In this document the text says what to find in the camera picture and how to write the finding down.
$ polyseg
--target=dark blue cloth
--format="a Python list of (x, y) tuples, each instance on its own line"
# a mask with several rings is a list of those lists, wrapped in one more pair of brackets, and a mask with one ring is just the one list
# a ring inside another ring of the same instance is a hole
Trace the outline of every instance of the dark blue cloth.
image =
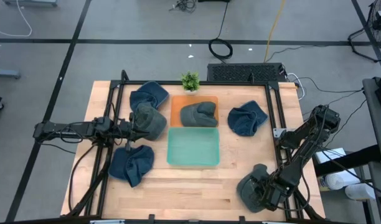
[(268, 119), (256, 101), (249, 101), (240, 108), (233, 108), (228, 115), (228, 125), (240, 136), (254, 136), (257, 128)]
[(116, 149), (109, 167), (109, 175), (127, 180), (131, 187), (137, 186), (142, 176), (152, 169), (154, 153), (149, 146), (140, 146), (126, 151), (125, 147)]
[(140, 103), (150, 103), (157, 110), (168, 95), (168, 92), (161, 85), (155, 81), (150, 81), (142, 85), (138, 90), (131, 92), (129, 105), (135, 111)]

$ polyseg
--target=orange mat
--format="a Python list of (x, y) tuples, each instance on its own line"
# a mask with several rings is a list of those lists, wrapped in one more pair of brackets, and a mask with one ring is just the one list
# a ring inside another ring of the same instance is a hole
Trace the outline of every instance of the orange mat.
[(184, 106), (210, 101), (215, 103), (214, 117), (218, 120), (218, 98), (216, 96), (173, 96), (171, 98), (171, 127), (183, 127), (181, 123), (181, 109)]

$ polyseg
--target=wooden table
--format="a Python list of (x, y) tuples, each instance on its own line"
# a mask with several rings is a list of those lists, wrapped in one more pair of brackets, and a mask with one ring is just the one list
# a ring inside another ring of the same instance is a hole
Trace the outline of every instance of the wooden table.
[[(110, 81), (94, 82), (85, 121), (103, 115), (109, 84)], [(129, 95), (139, 86), (125, 85), (120, 118), (128, 119), (131, 112)], [(162, 87), (171, 96), (184, 94), (180, 85), (163, 85)], [(280, 83), (280, 93), (287, 127), (297, 128), (303, 123), (303, 117), (294, 83)], [(143, 177), (138, 186), (132, 189), (127, 182), (108, 179), (103, 218), (148, 219), (149, 214), (155, 214), (157, 220), (238, 220), (239, 216), (244, 216), (247, 221), (285, 221), (285, 213), (282, 210), (249, 212), (236, 194), (237, 184), (252, 171), (255, 164), (265, 164), (268, 172), (276, 169), (272, 128), (269, 121), (259, 127), (253, 137), (236, 135), (226, 122), (229, 111), (233, 107), (239, 107), (250, 100), (255, 100), (268, 114), (264, 87), (201, 86), (198, 95), (213, 95), (219, 98), (220, 164), (210, 169), (171, 167), (167, 163), (167, 131), (169, 129), (167, 126), (158, 141), (140, 139), (133, 144), (133, 147), (142, 144), (151, 146), (155, 154), (153, 169)], [(271, 95), (276, 113), (276, 125), (280, 127), (273, 91)], [(169, 124), (170, 98), (159, 111), (167, 118)], [(90, 141), (84, 141), (78, 145), (74, 162), (90, 147), (90, 144)], [(74, 205), (82, 198), (90, 185), (95, 154), (96, 149), (89, 153), (77, 167), (73, 180), (72, 202)], [(320, 216), (324, 217), (312, 161), (305, 166), (304, 174), (311, 190), (310, 204)], [(306, 197), (306, 188), (302, 181), (299, 189)], [(95, 192), (92, 214), (96, 213), (98, 194), (99, 190)], [(67, 201), (66, 194), (62, 214), (68, 213)]]

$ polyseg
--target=green tray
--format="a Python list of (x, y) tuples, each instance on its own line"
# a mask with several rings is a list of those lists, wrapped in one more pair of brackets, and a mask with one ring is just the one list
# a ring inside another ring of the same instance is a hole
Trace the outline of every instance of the green tray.
[(167, 162), (178, 166), (216, 166), (220, 163), (217, 128), (170, 128)]

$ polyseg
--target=gray floor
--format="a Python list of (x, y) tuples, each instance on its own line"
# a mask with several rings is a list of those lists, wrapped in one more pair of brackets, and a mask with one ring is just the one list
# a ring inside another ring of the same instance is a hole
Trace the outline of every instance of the gray floor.
[[(59, 0), (58, 8), (25, 6), (23, 11), (34, 30), (31, 38), (69, 39), (85, 0)], [(93, 0), (82, 39), (211, 39), (216, 37), (225, 4), (204, 2), (193, 14), (168, 12), (175, 0)], [(370, 1), (359, 0), (367, 16)], [(280, 0), (233, 1), (228, 7), (221, 38), (266, 40)], [(346, 40), (362, 27), (349, 0), (293, 0), (286, 3), (273, 40)], [(26, 34), (17, 8), (0, 1), (0, 29)], [(365, 34), (358, 40), (367, 41)], [(288, 46), (272, 45), (270, 52)], [(234, 45), (229, 62), (262, 62), (264, 45)], [(7, 212), (32, 149), (34, 125), (44, 116), (52, 90), (67, 53), (68, 44), (1, 44), (0, 68), (15, 68), (20, 80), (0, 78), (0, 96), (6, 108), (0, 113), (0, 222)], [(374, 56), (372, 47), (358, 47)], [(311, 77), (322, 89), (357, 90), (362, 79), (381, 76), (381, 67), (351, 52), (350, 47), (310, 47), (275, 55), (288, 72)], [(132, 80), (178, 80), (180, 73), (198, 71), (206, 78), (207, 64), (219, 63), (207, 45), (108, 45), (77, 44), (59, 93), (52, 121), (81, 121), (94, 80), (119, 78), (125, 69)], [(307, 95), (300, 101), (303, 112), (328, 103), (342, 94), (321, 93), (302, 80)], [(344, 120), (364, 100), (357, 93), (331, 108)], [(358, 151), (375, 143), (369, 112), (364, 105), (337, 135), (331, 147)], [(64, 145), (75, 151), (74, 145)], [(73, 156), (41, 147), (16, 220), (57, 217), (64, 199)], [(365, 223), (362, 204), (348, 200), (343, 191), (322, 194), (328, 218)]]

